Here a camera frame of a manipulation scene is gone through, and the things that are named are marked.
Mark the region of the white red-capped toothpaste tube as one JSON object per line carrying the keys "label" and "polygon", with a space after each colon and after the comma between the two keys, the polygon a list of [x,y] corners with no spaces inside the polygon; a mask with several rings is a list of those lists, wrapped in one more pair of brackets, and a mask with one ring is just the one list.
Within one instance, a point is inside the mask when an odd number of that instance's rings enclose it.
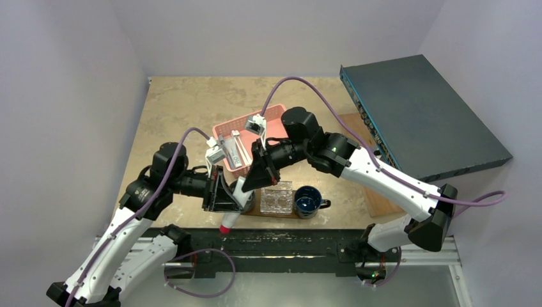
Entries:
{"label": "white red-capped toothpaste tube", "polygon": [[223,235],[227,235],[236,224],[238,218],[245,212],[245,208],[250,206],[251,201],[254,199],[254,191],[243,191],[246,182],[245,177],[238,177],[235,188],[231,194],[234,200],[234,204],[240,207],[237,211],[231,211],[224,213],[222,217],[222,223],[219,227],[219,231]]}

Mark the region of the oval wooden tray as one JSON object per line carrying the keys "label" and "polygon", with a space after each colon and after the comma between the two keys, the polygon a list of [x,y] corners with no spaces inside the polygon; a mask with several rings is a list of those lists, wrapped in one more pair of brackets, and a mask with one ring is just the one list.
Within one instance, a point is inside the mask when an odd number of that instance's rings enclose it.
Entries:
{"label": "oval wooden tray", "polygon": [[301,219],[294,210],[289,214],[275,214],[275,213],[262,213],[261,211],[261,191],[256,191],[256,205],[254,209],[246,214],[245,216],[254,216],[254,217],[272,217],[272,218],[285,218],[285,219]]}

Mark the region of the clear plastic holder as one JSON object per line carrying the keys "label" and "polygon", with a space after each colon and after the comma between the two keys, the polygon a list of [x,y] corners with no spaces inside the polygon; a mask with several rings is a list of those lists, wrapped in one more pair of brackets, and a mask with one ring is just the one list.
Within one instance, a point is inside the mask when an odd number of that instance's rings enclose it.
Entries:
{"label": "clear plastic holder", "polygon": [[293,210],[293,188],[291,181],[282,181],[277,185],[262,188],[262,213],[289,214]]}

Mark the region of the blue enamel mug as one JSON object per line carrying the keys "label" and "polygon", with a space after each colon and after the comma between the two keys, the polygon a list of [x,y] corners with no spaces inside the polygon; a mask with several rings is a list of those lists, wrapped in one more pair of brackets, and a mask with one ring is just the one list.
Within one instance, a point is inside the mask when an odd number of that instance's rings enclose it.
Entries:
{"label": "blue enamel mug", "polygon": [[327,209],[331,205],[331,201],[324,199],[321,192],[313,186],[305,185],[295,191],[293,208],[301,219],[313,218],[320,209]]}

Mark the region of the dark green enamel mug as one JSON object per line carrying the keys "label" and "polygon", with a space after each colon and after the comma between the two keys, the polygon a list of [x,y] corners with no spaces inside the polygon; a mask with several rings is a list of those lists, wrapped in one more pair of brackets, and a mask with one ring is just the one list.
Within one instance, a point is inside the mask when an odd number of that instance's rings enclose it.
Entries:
{"label": "dark green enamel mug", "polygon": [[[234,180],[230,185],[230,189],[232,191],[235,190],[235,187],[236,187],[236,184],[237,184],[238,180]],[[256,191],[252,191],[248,200],[247,200],[247,203],[245,204],[244,206],[244,210],[242,211],[242,214],[246,214],[250,211],[252,211],[254,209],[256,205]]]}

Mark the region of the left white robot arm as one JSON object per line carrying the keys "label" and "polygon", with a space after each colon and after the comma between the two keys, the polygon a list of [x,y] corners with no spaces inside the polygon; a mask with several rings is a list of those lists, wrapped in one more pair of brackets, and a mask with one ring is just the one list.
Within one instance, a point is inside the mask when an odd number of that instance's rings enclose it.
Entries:
{"label": "left white robot arm", "polygon": [[173,224],[128,257],[177,194],[200,198],[206,211],[222,212],[220,230],[227,233],[252,192],[244,189],[244,179],[229,186],[212,161],[208,157],[206,165],[190,168],[182,143],[162,144],[152,163],[127,186],[105,234],[83,264],[67,280],[51,284],[47,297],[59,306],[120,306],[162,264],[195,259],[191,234]]}

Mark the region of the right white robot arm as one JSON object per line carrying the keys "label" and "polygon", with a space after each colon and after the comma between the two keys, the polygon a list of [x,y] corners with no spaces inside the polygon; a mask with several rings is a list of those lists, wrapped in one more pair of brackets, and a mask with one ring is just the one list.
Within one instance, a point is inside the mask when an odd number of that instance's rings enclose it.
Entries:
{"label": "right white robot arm", "polygon": [[252,164],[242,191],[276,185],[280,169],[306,160],[314,169],[358,183],[401,207],[406,216],[384,224],[369,225],[359,242],[360,255],[374,260],[391,248],[415,244],[438,252],[454,214],[456,188],[418,181],[397,169],[371,160],[370,152],[340,133],[324,132],[313,113],[303,107],[281,116],[286,138],[272,145],[257,139],[252,144]]}

